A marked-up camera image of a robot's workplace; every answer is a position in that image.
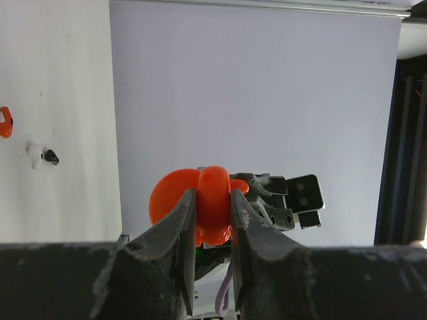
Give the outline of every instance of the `orange object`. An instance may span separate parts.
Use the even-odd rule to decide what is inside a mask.
[[[13,119],[12,114],[8,107],[0,108],[5,121],[0,123],[0,136],[3,138],[9,138],[12,135],[13,131]]]
[[[154,187],[149,199],[149,218],[152,224],[163,219],[181,199],[185,190],[196,189],[195,245],[222,245],[231,235],[231,189],[239,189],[244,195],[249,185],[239,179],[230,181],[223,167],[211,166],[199,171],[182,169],[166,175]]]

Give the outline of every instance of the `purple cable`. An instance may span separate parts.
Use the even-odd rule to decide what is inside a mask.
[[[220,317],[225,317],[228,312],[228,289],[230,288],[230,283],[233,279],[233,267],[232,262],[230,261],[230,264],[228,265],[228,270],[226,277],[222,281],[220,290],[218,290],[218,293],[216,295],[215,299],[215,311],[217,315]]]

